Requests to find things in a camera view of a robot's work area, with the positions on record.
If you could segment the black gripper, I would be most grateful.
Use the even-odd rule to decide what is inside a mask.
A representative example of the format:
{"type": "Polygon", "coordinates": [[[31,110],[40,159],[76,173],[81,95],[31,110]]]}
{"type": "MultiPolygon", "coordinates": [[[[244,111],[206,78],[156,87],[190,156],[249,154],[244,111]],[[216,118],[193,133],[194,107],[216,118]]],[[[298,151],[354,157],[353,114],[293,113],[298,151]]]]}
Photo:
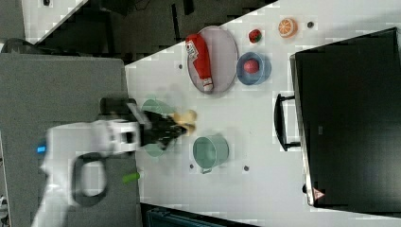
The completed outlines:
{"type": "Polygon", "coordinates": [[[160,149],[167,147],[177,139],[187,133],[187,129],[177,126],[174,120],[161,113],[141,111],[134,103],[128,103],[130,112],[139,123],[141,146],[154,144],[160,149]]]}

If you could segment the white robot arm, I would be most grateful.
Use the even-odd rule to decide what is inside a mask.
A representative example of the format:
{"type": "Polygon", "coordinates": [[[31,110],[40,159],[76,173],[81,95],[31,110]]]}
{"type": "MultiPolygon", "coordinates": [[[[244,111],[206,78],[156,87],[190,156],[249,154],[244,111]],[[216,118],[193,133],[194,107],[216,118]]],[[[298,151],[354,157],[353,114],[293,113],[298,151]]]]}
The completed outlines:
{"type": "Polygon", "coordinates": [[[150,144],[166,149],[195,130],[196,116],[193,111],[142,111],[129,101],[116,119],[103,114],[93,122],[49,129],[41,165],[46,186],[31,227],[62,227],[70,207],[93,207],[103,201],[108,194],[108,159],[150,144]]]}

